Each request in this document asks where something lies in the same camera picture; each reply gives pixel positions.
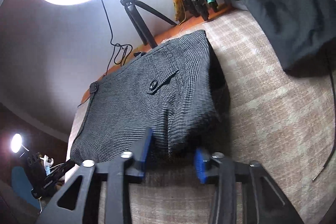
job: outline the button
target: button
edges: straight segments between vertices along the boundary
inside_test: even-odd
[[[151,85],[149,86],[149,89],[150,89],[150,90],[154,90],[157,86],[158,86],[158,82],[157,82],[157,80],[153,80],[153,81],[151,82]]]

